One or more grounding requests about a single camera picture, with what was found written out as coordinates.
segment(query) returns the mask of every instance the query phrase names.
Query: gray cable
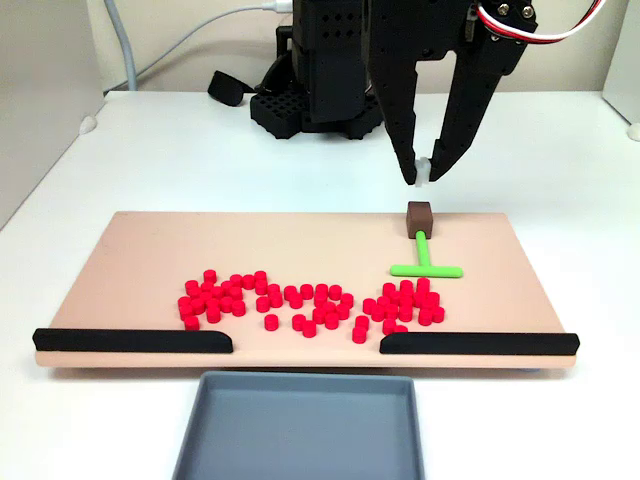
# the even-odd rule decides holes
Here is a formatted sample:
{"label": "gray cable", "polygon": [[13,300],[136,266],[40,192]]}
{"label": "gray cable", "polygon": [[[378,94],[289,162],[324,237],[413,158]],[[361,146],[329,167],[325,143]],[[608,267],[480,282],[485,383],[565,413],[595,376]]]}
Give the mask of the gray cable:
{"label": "gray cable", "polygon": [[[105,0],[105,3],[107,3],[107,2],[111,3],[112,1],[113,0]],[[249,6],[246,6],[246,7],[238,7],[238,8],[234,8],[233,10],[229,10],[227,12],[220,13],[219,15],[216,15],[215,17],[211,17],[209,20],[205,20],[200,25],[198,25],[193,30],[191,30],[189,33],[187,33],[184,37],[182,37],[180,40],[178,40],[172,47],[167,49],[162,55],[160,55],[158,58],[156,58],[153,62],[151,62],[149,65],[147,65],[142,70],[140,70],[137,73],[137,75],[140,76],[143,73],[145,73],[147,70],[149,70],[151,67],[153,67],[156,63],[158,63],[160,60],[162,60],[164,57],[166,57],[171,52],[173,52],[176,48],[178,48],[180,45],[182,45],[182,43],[185,40],[187,40],[191,35],[196,33],[202,27],[205,27],[205,26],[209,25],[211,22],[214,22],[214,21],[216,21],[216,20],[218,20],[220,18],[226,17],[227,15],[231,15],[233,13],[238,13],[238,12],[246,12],[248,10],[265,10],[265,7],[263,5],[249,5]],[[128,80],[125,80],[124,82],[120,82],[117,85],[114,85],[114,86],[108,88],[106,91],[108,92],[110,90],[113,90],[114,88],[119,88],[119,87],[123,86],[124,84],[126,84],[127,82],[128,82]]]}
{"label": "gray cable", "polygon": [[122,56],[124,57],[124,66],[127,71],[127,80],[122,82],[129,84],[129,90],[138,89],[138,80],[136,75],[136,64],[133,61],[133,51],[131,50],[131,44],[129,43],[129,37],[127,31],[124,29],[122,20],[120,20],[120,14],[118,13],[118,7],[114,3],[114,0],[104,0],[104,6],[107,7],[109,12],[109,18],[113,24],[113,29],[116,31],[118,41],[120,42],[120,48],[122,49]]}

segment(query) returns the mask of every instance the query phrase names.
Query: white tabletop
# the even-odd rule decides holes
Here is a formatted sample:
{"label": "white tabletop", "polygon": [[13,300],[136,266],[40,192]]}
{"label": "white tabletop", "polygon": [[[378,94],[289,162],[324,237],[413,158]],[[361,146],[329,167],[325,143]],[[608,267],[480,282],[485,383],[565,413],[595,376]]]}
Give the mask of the white tabletop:
{"label": "white tabletop", "polygon": [[[416,99],[421,156],[445,104],[444,95]],[[427,478],[631,478],[640,143],[625,130],[597,93],[498,94],[470,152],[417,189],[404,184],[382,128],[362,141],[283,141],[250,120],[247,104],[111,93],[97,129],[0,232],[0,478],[173,471],[200,370],[34,362],[34,329],[48,326],[115,211],[402,212],[408,200],[507,213],[566,330],[582,341],[569,371],[402,372],[416,379]]]}

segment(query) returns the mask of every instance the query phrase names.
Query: white wall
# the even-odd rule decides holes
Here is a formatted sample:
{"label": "white wall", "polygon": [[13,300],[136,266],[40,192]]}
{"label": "white wall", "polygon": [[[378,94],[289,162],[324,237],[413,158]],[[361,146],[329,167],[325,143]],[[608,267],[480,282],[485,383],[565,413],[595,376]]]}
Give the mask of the white wall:
{"label": "white wall", "polygon": [[[87,0],[98,52],[103,88],[124,80],[122,55],[102,0]],[[615,49],[628,0],[608,0],[592,24],[557,45],[531,46],[501,90],[601,90]],[[255,0],[117,0],[143,66],[193,26],[224,10]],[[564,31],[582,17],[591,0],[534,0],[539,33]],[[257,84],[275,56],[276,26],[290,16],[246,12],[205,27],[143,77],[143,90],[206,90],[213,71],[223,70]],[[423,62],[420,92],[448,92],[455,57]]]}
{"label": "white wall", "polygon": [[0,228],[102,105],[84,0],[0,0]]}

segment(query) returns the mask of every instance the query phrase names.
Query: brown block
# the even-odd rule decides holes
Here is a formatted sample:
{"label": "brown block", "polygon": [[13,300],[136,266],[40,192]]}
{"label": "brown block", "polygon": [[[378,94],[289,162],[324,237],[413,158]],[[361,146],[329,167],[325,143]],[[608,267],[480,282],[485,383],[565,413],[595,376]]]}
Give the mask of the brown block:
{"label": "brown block", "polygon": [[429,202],[409,202],[407,207],[407,233],[409,238],[416,238],[416,232],[422,230],[427,238],[431,238],[433,214]]}

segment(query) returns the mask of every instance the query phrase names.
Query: wooden board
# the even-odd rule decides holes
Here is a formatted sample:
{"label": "wooden board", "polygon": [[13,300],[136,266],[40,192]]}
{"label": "wooden board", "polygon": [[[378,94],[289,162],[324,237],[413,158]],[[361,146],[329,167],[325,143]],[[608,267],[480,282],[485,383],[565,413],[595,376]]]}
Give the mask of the wooden board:
{"label": "wooden board", "polygon": [[[429,241],[435,265],[464,269],[460,279],[432,279],[446,319],[410,331],[564,332],[505,215],[436,214]],[[268,332],[245,294],[247,315],[202,321],[233,339],[232,354],[37,352],[38,364],[58,367],[569,367],[575,356],[382,355],[381,325],[368,341],[351,341],[362,300],[381,294],[392,264],[417,264],[403,214],[277,214],[119,212],[111,220],[51,323],[55,328],[182,329],[176,301],[184,282],[265,270],[282,287],[337,283],[353,293],[352,316],[313,339],[291,329],[294,313],[311,302],[276,310],[281,328]]]}

